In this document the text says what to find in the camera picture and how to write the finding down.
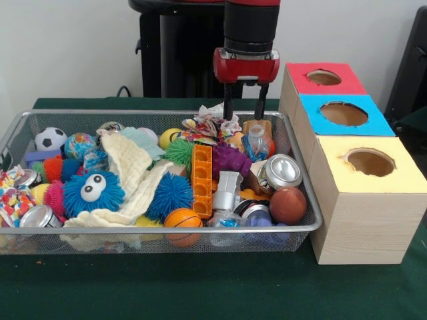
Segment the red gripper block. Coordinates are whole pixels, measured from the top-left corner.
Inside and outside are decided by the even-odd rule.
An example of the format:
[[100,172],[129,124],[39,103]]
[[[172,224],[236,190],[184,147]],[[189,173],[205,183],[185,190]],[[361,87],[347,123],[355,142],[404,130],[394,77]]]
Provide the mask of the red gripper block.
[[269,84],[280,68],[280,54],[273,49],[265,55],[241,55],[216,48],[213,53],[213,72],[216,79],[224,84],[224,115],[231,120],[234,112],[233,90],[238,81],[255,81],[260,87],[254,112],[255,120],[262,120],[266,106]]

